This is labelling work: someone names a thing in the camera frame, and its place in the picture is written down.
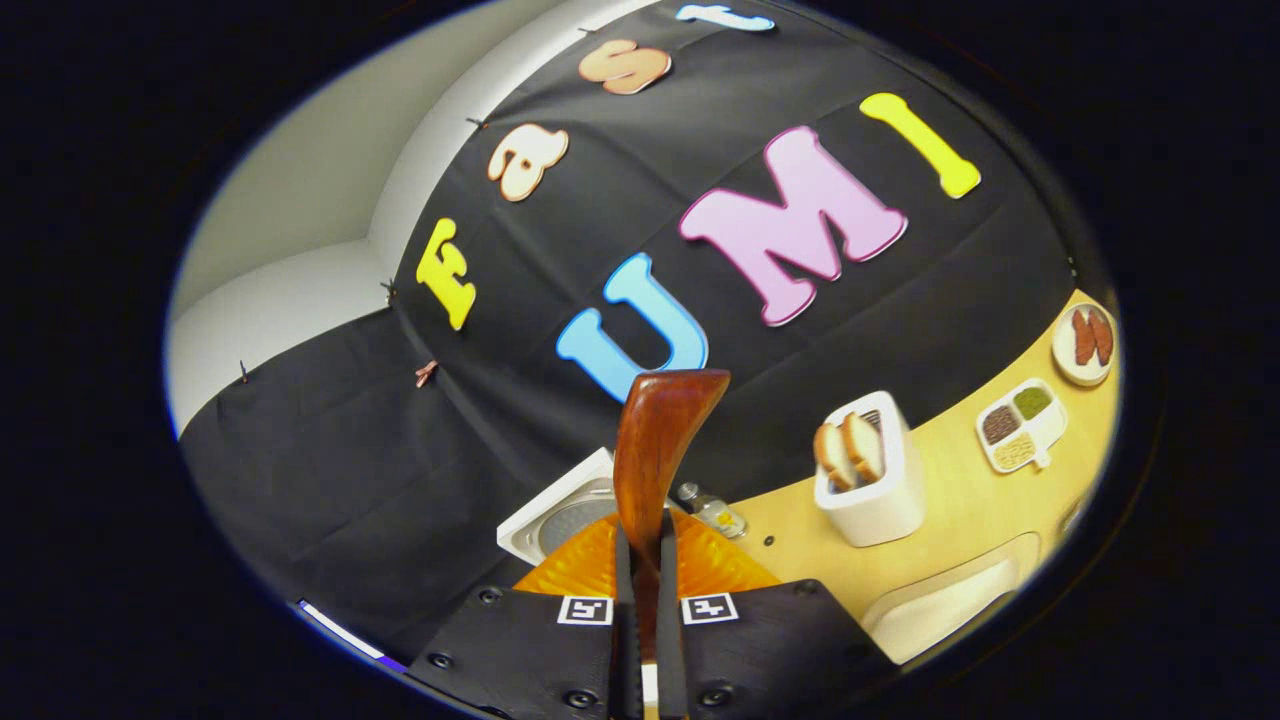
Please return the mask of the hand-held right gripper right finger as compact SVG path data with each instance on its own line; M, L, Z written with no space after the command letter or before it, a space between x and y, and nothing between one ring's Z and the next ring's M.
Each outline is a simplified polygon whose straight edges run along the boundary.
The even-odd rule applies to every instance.
M692 559L678 523L660 525L655 684L660 719L824 719L863 702L899 664L817 579L682 594Z

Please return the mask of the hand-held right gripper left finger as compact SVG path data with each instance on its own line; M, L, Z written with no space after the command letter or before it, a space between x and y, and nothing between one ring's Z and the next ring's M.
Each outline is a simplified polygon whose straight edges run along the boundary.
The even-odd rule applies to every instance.
M502 719L640 719L643 652L631 551L611 514L517 585L476 585L408 676Z

